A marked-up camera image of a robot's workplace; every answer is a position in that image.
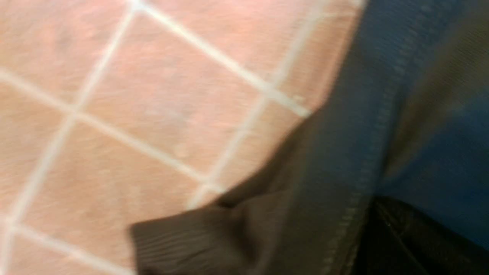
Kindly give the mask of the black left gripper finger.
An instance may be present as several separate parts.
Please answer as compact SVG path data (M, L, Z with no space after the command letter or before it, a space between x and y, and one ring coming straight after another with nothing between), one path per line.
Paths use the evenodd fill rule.
M376 198L353 275L487 275L488 251L404 202Z

